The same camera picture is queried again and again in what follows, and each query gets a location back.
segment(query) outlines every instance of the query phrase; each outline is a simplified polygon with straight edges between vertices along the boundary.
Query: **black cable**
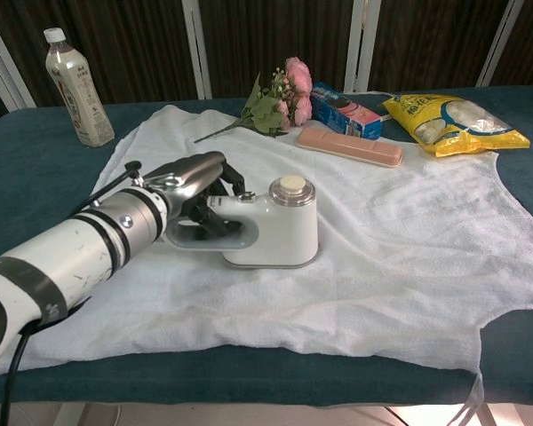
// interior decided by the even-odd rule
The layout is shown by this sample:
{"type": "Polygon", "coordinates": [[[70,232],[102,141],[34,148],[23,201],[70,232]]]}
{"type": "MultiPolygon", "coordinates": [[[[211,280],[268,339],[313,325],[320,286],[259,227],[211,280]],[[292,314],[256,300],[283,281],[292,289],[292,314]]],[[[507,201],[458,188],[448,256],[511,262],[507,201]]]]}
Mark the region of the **black cable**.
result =
{"type": "Polygon", "coordinates": [[[407,422],[405,422],[402,417],[400,417],[395,411],[393,411],[391,408],[389,408],[388,406],[384,406],[383,407],[385,410],[387,410],[389,413],[391,413],[391,415],[393,417],[395,417],[399,422],[401,422],[402,424],[404,424],[405,426],[409,426],[409,424],[407,422]]]}
{"type": "Polygon", "coordinates": [[[6,383],[4,384],[4,399],[2,400],[2,405],[0,406],[0,426],[8,426],[8,421],[10,420],[12,390],[14,387],[14,382],[16,381],[16,373],[18,372],[21,356],[26,349],[29,337],[32,336],[35,331],[35,322],[28,324],[21,331],[21,338],[18,342],[18,346],[16,347],[16,352],[14,352],[14,356],[12,357],[12,362],[10,363],[10,368],[8,369],[8,376],[6,377],[6,383]]]}

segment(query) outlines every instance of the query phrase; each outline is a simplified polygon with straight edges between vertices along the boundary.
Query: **floor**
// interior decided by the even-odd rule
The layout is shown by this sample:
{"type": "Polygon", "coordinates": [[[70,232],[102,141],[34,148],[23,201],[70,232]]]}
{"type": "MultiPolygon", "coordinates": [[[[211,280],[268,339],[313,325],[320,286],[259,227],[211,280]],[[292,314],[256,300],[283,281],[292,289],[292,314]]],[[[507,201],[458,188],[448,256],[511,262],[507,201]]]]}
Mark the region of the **floor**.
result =
{"type": "MultiPolygon", "coordinates": [[[[470,426],[533,426],[533,406],[490,404],[494,422],[470,426]]],[[[398,406],[392,409],[410,426],[447,424],[459,406],[398,406]]],[[[60,404],[18,404],[12,408],[10,426],[64,426],[60,404]]],[[[270,406],[260,404],[151,404],[88,405],[78,426],[403,426],[381,406],[270,406]]]]}

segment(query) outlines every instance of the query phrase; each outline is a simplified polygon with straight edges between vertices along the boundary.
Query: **white cap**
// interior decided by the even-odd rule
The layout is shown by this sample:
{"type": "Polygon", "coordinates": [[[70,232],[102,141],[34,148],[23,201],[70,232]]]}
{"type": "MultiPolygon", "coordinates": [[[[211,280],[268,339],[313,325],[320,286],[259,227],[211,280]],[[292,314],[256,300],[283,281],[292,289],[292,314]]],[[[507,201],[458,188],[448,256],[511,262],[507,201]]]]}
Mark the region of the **white cap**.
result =
{"type": "Polygon", "coordinates": [[[306,186],[306,180],[301,176],[285,176],[281,179],[281,189],[288,195],[295,195],[302,192],[306,186]]]}
{"type": "Polygon", "coordinates": [[[57,43],[65,41],[65,34],[61,28],[47,28],[44,31],[45,40],[47,43],[57,43]]]}

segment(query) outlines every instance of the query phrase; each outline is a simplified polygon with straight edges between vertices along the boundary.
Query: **flower stem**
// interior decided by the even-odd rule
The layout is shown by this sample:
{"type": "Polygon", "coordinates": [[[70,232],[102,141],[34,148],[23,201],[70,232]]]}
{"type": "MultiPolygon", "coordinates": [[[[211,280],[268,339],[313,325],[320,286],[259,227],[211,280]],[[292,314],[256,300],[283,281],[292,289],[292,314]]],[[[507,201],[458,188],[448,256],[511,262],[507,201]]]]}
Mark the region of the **flower stem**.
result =
{"type": "Polygon", "coordinates": [[[195,140],[194,143],[197,144],[198,142],[201,142],[202,140],[205,140],[205,139],[208,139],[208,138],[213,138],[214,136],[217,136],[219,133],[223,133],[224,131],[234,129],[235,127],[239,127],[242,124],[243,124],[243,120],[242,119],[235,120],[234,122],[232,122],[228,126],[224,127],[223,129],[214,131],[210,135],[207,135],[207,136],[204,136],[203,138],[199,138],[199,139],[195,140]]]}

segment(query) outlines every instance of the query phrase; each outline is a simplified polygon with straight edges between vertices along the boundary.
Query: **pink rose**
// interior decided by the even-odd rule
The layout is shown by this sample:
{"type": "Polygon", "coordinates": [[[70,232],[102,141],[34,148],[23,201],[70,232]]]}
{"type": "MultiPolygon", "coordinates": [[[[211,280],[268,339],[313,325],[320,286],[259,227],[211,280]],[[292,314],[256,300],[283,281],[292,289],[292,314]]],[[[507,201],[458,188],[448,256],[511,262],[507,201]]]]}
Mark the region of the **pink rose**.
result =
{"type": "Polygon", "coordinates": [[[296,104],[296,112],[294,113],[294,123],[301,126],[312,118],[312,104],[308,96],[302,96],[296,104]]]}
{"type": "Polygon", "coordinates": [[[290,128],[290,119],[288,118],[288,104],[283,100],[279,100],[276,109],[278,109],[279,112],[284,114],[284,122],[282,122],[281,128],[283,130],[288,130],[290,128]]]}
{"type": "Polygon", "coordinates": [[[300,95],[309,95],[312,91],[312,77],[308,66],[298,58],[286,59],[286,75],[294,80],[300,95]]]}

